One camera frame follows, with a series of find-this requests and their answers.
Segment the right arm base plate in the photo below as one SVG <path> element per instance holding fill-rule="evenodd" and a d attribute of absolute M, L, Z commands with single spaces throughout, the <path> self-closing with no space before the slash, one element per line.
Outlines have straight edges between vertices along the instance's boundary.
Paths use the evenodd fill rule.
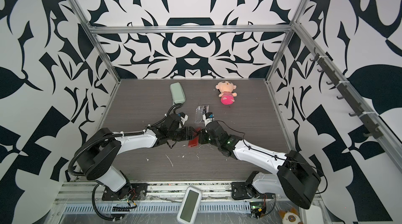
<path fill-rule="evenodd" d="M 266 197 L 271 200 L 275 197 L 272 193 L 259 193 L 251 183 L 247 182 L 231 182 L 231 197 L 233 200 L 242 201 L 249 199 L 263 199 Z"/>

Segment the red card holder wallet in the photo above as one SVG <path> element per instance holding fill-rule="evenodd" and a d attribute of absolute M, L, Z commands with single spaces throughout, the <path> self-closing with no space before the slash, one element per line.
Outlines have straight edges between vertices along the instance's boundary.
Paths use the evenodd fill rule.
<path fill-rule="evenodd" d="M 194 148 L 194 147 L 197 147 L 199 145 L 198 141 L 199 141 L 200 131 L 201 131 L 201 127 L 198 127 L 193 132 L 193 139 L 190 140 L 188 142 L 188 145 L 187 145 L 189 148 Z"/>

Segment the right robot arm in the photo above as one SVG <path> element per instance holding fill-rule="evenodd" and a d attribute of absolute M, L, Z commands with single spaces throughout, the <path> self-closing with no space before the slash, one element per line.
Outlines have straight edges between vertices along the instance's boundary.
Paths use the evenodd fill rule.
<path fill-rule="evenodd" d="M 248 142 L 244 136 L 230 135 L 220 122 L 206 123 L 199 133 L 200 144 L 212 144 L 227 158 L 248 162 L 270 172 L 277 177 L 281 193 L 298 207 L 310 209 L 321 183 L 318 168 L 294 150 L 274 152 Z"/>

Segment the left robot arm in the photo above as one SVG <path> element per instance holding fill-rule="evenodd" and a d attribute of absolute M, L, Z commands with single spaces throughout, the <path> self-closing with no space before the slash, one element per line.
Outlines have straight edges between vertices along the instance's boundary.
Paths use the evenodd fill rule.
<path fill-rule="evenodd" d="M 193 140 L 198 132 L 193 127 L 186 127 L 186 121 L 187 115 L 179 113 L 167 115 L 142 131 L 114 133 L 102 128 L 76 151 L 68 173 L 95 181 L 114 193 L 127 194 L 131 183 L 113 166 L 116 157 L 132 150 L 159 147 L 170 140 Z"/>

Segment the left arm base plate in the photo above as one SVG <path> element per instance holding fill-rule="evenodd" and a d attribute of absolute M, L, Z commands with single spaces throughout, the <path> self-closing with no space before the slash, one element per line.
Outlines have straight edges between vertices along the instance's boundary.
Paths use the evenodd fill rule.
<path fill-rule="evenodd" d="M 117 192 L 112 191 L 109 187 L 105 187 L 102 200 L 103 201 L 118 201 L 128 198 L 130 201 L 141 200 L 147 195 L 148 183 L 131 183 L 126 184 Z"/>

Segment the clear plastic card box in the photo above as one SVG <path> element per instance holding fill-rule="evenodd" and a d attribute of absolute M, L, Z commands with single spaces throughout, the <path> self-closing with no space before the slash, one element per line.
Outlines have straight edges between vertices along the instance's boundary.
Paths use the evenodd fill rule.
<path fill-rule="evenodd" d="M 209 105 L 200 105 L 196 108 L 195 123 L 201 124 L 204 122 L 204 115 L 209 112 Z"/>

